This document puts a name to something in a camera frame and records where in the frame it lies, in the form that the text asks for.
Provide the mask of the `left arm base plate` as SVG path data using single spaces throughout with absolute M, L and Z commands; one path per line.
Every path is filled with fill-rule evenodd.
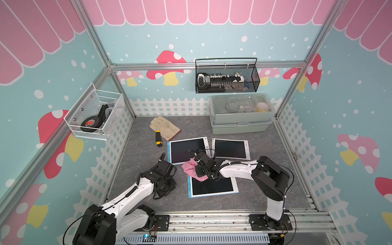
M 142 228 L 144 231 L 168 231 L 169 215 L 149 216 L 146 225 Z

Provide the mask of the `blue front drawing tablet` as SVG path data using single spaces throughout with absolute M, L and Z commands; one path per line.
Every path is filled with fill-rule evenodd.
M 218 181 L 207 179 L 200 182 L 188 176 L 188 197 L 211 197 L 239 193 L 235 178 L 222 178 Z

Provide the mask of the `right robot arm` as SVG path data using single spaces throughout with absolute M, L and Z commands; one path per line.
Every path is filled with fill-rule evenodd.
M 209 157 L 205 150 L 189 152 L 196 161 L 198 177 L 206 176 L 215 181 L 223 178 L 253 180 L 267 197 L 267 209 L 261 224 L 269 230 L 281 228 L 286 193 L 291 186 L 291 170 L 283 169 L 266 156 L 248 162 L 218 161 Z

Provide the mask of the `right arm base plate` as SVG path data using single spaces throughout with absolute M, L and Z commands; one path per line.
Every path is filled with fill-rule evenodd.
M 253 231 L 292 231 L 293 226 L 289 215 L 283 214 L 281 219 L 276 221 L 266 214 L 250 214 L 249 223 Z

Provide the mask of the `pink cleaning cloth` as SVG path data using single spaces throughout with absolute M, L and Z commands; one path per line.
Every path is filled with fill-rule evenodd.
M 183 171 L 190 177 L 200 181 L 200 182 L 204 182 L 205 180 L 208 179 L 208 177 L 206 175 L 202 176 L 202 177 L 198 177 L 197 173 L 196 173 L 196 166 L 198 164 L 196 163 L 194 158 L 191 158 L 189 161 L 183 163 L 181 165 Z

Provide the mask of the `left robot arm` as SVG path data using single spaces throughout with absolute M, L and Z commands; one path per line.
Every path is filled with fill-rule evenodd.
M 159 200 L 176 188 L 177 168 L 164 158 L 162 153 L 155 166 L 139 173 L 137 181 L 113 200 L 88 207 L 78 218 L 80 224 L 72 244 L 114 245 L 135 230 L 152 230 L 156 223 L 155 211 L 140 202 L 148 196 Z

